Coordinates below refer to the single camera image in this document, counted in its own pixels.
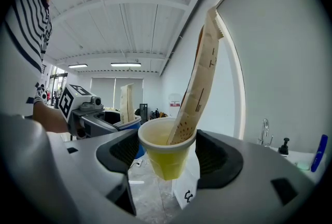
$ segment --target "fluorescent light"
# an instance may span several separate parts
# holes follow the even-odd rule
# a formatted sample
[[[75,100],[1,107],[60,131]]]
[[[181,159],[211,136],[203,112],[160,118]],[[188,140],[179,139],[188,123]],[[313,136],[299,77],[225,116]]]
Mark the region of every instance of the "fluorescent light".
[[[112,63],[110,65],[113,67],[141,67],[141,63]]]
[[[73,64],[73,65],[69,65],[69,68],[79,68],[79,67],[87,67],[87,64]]]

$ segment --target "white wall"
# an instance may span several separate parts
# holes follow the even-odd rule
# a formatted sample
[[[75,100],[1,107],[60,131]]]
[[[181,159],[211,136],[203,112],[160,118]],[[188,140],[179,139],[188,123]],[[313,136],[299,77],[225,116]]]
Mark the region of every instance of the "white wall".
[[[316,152],[332,135],[332,26],[319,0],[224,0],[246,95],[244,140],[270,123],[273,147]]]
[[[143,103],[148,104],[149,112],[159,109],[164,111],[162,100],[161,78],[158,74],[147,73],[127,73],[127,72],[107,72],[102,74],[78,74],[68,73],[67,83],[80,85],[90,91],[92,77],[123,77],[123,78],[143,78]]]
[[[168,112],[168,95],[184,95],[195,60],[198,36],[204,25],[208,9],[220,0],[201,0],[193,14],[181,41],[178,43],[172,60],[162,74],[163,102]],[[234,83],[226,48],[226,39],[219,44],[218,61],[209,100],[198,124],[199,129],[234,136],[235,103]]]

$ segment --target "window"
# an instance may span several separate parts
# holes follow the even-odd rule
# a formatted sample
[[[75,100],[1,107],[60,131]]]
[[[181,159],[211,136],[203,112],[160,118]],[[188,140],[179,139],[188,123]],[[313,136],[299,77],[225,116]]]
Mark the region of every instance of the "window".
[[[56,66],[54,66],[54,67],[53,67],[53,69],[52,69],[52,75],[55,75],[55,74],[56,74],[56,72],[57,72],[57,67],[56,67]]]
[[[67,83],[67,77],[64,77],[63,78],[63,83],[62,83],[62,87],[64,88],[64,86],[66,85],[66,83]]]
[[[62,70],[61,68],[58,68],[58,69],[57,69],[57,74],[63,74],[63,73],[65,73],[64,70]]]
[[[50,82],[49,82],[49,84],[48,84],[48,87],[49,87],[49,89],[50,89],[50,93],[52,93],[52,90],[53,90],[53,83],[54,83],[54,78],[51,78],[51,79],[50,79]]]
[[[57,90],[62,87],[62,80],[63,80],[63,77],[58,78]]]

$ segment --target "paper sheet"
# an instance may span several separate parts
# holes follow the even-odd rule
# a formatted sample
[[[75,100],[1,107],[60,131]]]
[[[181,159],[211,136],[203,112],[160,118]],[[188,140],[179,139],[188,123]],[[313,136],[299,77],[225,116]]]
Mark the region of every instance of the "paper sheet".
[[[120,99],[120,120],[121,124],[125,124],[135,120],[132,87],[134,84],[128,84],[121,87]]]
[[[175,125],[167,141],[168,145],[181,143],[192,136],[208,101],[217,62],[219,39],[223,37],[215,18],[216,8],[213,7],[208,10],[199,35],[195,64]]]

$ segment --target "faucet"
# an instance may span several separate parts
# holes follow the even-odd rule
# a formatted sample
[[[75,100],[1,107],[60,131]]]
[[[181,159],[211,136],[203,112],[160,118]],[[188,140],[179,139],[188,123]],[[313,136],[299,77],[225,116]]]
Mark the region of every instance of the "faucet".
[[[257,144],[265,146],[265,147],[270,147],[272,140],[273,140],[273,135],[271,136],[271,140],[270,143],[264,144],[264,138],[269,136],[269,120],[268,119],[264,119],[263,120],[263,128],[262,128],[262,132],[261,132],[261,136],[258,139]]]

